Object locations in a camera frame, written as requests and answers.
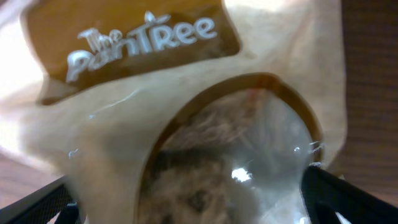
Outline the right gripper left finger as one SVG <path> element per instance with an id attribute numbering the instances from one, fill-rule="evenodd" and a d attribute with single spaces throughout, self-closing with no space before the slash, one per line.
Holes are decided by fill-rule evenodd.
<path id="1" fill-rule="evenodd" d="M 61 177 L 1 209 L 1 224 L 81 223 L 78 201 Z"/>

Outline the PanTree snack bag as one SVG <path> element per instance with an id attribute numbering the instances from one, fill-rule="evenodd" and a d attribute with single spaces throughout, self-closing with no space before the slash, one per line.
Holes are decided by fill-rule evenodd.
<path id="1" fill-rule="evenodd" d="M 309 223 L 346 138 L 341 2 L 1 2 L 1 152 L 85 223 Z"/>

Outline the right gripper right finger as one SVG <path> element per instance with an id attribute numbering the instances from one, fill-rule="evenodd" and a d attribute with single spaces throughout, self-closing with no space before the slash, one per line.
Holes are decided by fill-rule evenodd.
<path id="1" fill-rule="evenodd" d="M 397 224 L 397 208 L 346 181 L 310 166 L 300 190 L 312 224 L 339 224 L 341 214 L 352 224 Z"/>

